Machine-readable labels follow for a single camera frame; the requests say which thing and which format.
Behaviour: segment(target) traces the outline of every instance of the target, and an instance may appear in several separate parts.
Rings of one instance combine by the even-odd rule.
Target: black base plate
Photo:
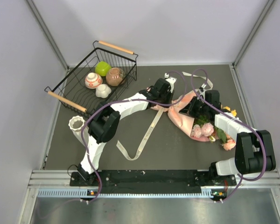
[[[101,170],[101,193],[185,194],[200,193],[201,186],[235,186],[234,175],[209,177],[208,171],[197,170]],[[98,178],[91,174],[85,181],[78,172],[71,175],[70,186],[98,186]]]

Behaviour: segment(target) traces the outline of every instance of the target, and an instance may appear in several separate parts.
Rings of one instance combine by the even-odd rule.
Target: wire basket
[[[96,47],[98,44],[122,51],[126,56]],[[49,87],[45,89],[49,95],[59,99],[66,108],[85,118],[89,118],[94,113],[100,102],[118,100],[123,91],[129,87],[129,84],[133,80],[137,80],[137,54],[103,41],[95,41],[93,47],[94,50],[75,68],[71,69],[54,89],[51,90]],[[95,95],[95,89],[89,89],[85,86],[85,77],[90,72],[95,72],[95,67],[100,61],[107,62],[111,67],[121,68],[125,73],[125,77],[118,86],[109,86],[112,92],[107,98],[98,98]],[[103,83],[107,84],[106,78],[102,77],[102,79]]]

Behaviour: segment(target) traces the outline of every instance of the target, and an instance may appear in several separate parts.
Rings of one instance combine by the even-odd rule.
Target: yellow flower
[[[232,110],[231,113],[232,113],[232,115],[233,115],[234,117],[236,117],[236,115],[237,115],[237,111],[236,111],[236,110]]]
[[[223,107],[223,109],[230,111],[230,107],[228,107],[228,106]]]
[[[215,137],[214,136],[209,136],[209,139],[210,139],[210,142],[214,142],[216,141]]]

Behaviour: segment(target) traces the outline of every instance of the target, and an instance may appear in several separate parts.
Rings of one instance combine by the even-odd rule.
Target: white ceramic object
[[[72,117],[69,121],[69,127],[74,133],[75,137],[84,145],[82,137],[81,137],[81,130],[85,124],[85,120],[81,116]],[[86,127],[83,131],[83,137],[88,145],[89,141],[89,134],[88,134],[88,127]]]
[[[101,98],[107,98],[110,93],[111,93],[111,88],[106,84],[99,85],[95,90],[95,95]]]
[[[89,89],[95,89],[103,83],[103,79],[97,73],[91,72],[85,78],[85,86]]]

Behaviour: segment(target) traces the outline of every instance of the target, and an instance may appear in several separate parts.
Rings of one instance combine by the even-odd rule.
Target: wooden handle
[[[100,44],[103,44],[103,45],[105,45],[105,46],[108,46],[108,47],[110,47],[110,48],[114,48],[114,49],[116,49],[116,50],[121,50],[121,51],[126,52],[126,53],[131,54],[131,55],[134,54],[134,52],[131,51],[131,50],[127,50],[127,49],[124,49],[124,48],[121,48],[121,47],[117,47],[117,46],[115,46],[115,45],[113,45],[113,44],[110,44],[110,43],[107,43],[107,42],[105,42],[105,41],[99,41],[99,43],[100,43]]]
[[[55,97],[55,98],[57,98],[57,99],[59,99],[60,101],[62,101],[64,103],[72,106],[72,107],[75,107],[76,109],[78,109],[78,110],[80,110],[80,111],[82,111],[84,113],[87,112],[86,108],[84,108],[84,107],[82,107],[82,106],[80,106],[78,104],[75,104],[74,102],[71,102],[70,100],[68,100],[68,99],[66,99],[64,97],[61,97],[61,96],[57,95],[56,93],[53,93],[52,91],[49,91],[48,94],[53,96],[53,97]]]

